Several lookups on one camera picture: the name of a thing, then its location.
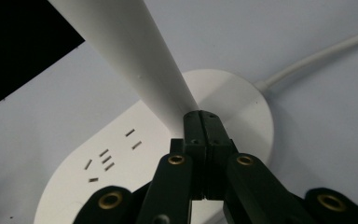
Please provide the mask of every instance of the white surface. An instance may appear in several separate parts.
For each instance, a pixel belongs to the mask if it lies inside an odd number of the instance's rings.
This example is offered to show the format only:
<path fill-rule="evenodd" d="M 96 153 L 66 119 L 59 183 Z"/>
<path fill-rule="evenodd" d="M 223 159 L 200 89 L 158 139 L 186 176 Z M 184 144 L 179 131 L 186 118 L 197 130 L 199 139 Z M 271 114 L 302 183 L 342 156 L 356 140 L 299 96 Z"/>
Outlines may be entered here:
<path fill-rule="evenodd" d="M 172 137 L 198 109 L 143 0 L 49 0 L 138 92 Z"/>
<path fill-rule="evenodd" d="M 146 0 L 181 71 L 265 79 L 358 34 L 358 1 Z M 358 203 L 358 48 L 268 94 L 272 172 L 303 196 L 328 187 Z M 0 103 L 0 224 L 32 223 L 54 170 L 138 97 L 86 43 Z"/>
<path fill-rule="evenodd" d="M 240 152 L 268 161 L 272 117 L 251 83 L 217 70 L 187 72 L 185 80 L 200 108 L 219 115 Z M 34 223 L 72 223 L 87 199 L 106 186 L 137 190 L 153 178 L 159 159 L 169 153 L 170 139 L 163 123 L 139 101 L 65 159 L 43 192 Z M 221 202 L 194 202 L 192 222 L 219 220 L 222 207 Z"/>

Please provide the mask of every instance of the white power strip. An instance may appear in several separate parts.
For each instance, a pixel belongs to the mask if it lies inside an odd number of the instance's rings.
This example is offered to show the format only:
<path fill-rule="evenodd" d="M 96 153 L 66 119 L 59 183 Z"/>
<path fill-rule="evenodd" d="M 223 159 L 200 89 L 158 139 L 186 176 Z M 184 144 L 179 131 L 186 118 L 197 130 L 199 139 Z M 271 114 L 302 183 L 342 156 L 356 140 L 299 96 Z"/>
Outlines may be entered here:
<path fill-rule="evenodd" d="M 248 81 L 217 70 L 184 74 L 200 109 L 220 117 L 241 152 L 267 162 L 273 122 L 263 95 Z M 96 190 L 114 185 L 134 191 L 153 178 L 169 153 L 170 134 L 138 102 L 74 150 L 56 170 L 39 202 L 34 223 L 72 223 Z M 193 202 L 192 223 L 222 218 L 221 202 Z"/>

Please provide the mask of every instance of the brass screw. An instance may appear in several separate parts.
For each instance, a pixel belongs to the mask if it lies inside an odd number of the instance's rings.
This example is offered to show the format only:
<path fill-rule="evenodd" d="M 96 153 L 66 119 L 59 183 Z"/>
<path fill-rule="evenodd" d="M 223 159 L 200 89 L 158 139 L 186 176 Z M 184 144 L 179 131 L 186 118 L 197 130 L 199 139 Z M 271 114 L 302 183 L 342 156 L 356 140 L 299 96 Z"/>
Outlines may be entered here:
<path fill-rule="evenodd" d="M 123 196 L 121 193 L 119 191 L 112 191 L 102 196 L 98 201 L 98 205 L 100 205 L 102 209 L 112 209 L 121 204 L 122 201 Z"/>
<path fill-rule="evenodd" d="M 240 156 L 237 158 L 237 162 L 242 165 L 253 165 L 254 161 L 248 156 Z"/>
<path fill-rule="evenodd" d="M 172 165 L 179 165 L 179 164 L 182 164 L 183 162 L 185 162 L 185 157 L 183 156 L 170 156 L 168 158 L 168 162 Z"/>
<path fill-rule="evenodd" d="M 329 194 L 320 194 L 317 197 L 318 202 L 325 208 L 335 212 L 343 212 L 347 210 L 347 206 L 338 197 Z"/>

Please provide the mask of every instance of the screw hole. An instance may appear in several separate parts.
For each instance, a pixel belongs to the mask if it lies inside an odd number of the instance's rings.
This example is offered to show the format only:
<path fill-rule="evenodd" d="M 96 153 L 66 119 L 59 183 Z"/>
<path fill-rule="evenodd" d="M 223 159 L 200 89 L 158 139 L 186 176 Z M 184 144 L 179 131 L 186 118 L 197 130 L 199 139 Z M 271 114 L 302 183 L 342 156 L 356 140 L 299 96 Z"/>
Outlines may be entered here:
<path fill-rule="evenodd" d="M 318 202 L 325 208 L 335 212 L 343 212 L 347 206 L 338 197 L 329 194 L 320 194 L 317 197 Z"/>
<path fill-rule="evenodd" d="M 254 163 L 253 159 L 248 156 L 238 157 L 237 162 L 242 165 L 252 165 Z"/>
<path fill-rule="evenodd" d="M 110 193 L 105 194 L 103 197 L 100 198 L 98 201 L 98 205 L 102 209 L 112 209 L 117 207 L 123 201 L 123 196 L 119 191 L 113 191 Z"/>
<path fill-rule="evenodd" d="M 158 215 L 153 218 L 153 224 L 170 224 L 170 219 L 166 215 Z"/>
<path fill-rule="evenodd" d="M 179 165 L 185 162 L 185 157 L 183 156 L 170 156 L 168 162 L 172 165 Z"/>

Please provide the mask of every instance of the rounded white base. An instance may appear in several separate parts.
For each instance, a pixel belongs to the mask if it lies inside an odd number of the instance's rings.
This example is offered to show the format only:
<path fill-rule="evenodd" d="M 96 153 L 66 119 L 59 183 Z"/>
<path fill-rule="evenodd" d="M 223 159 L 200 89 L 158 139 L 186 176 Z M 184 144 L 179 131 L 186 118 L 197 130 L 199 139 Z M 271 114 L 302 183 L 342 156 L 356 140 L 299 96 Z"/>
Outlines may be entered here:
<path fill-rule="evenodd" d="M 218 70 L 184 74 L 200 109 L 215 113 L 240 152 L 266 163 L 273 122 L 263 95 L 248 81 Z M 160 157 L 169 153 L 170 134 L 138 102 L 74 150 L 48 182 L 34 223 L 72 223 L 90 195 L 114 185 L 136 190 L 153 178 Z M 221 202 L 193 202 L 193 223 L 222 217 Z"/>

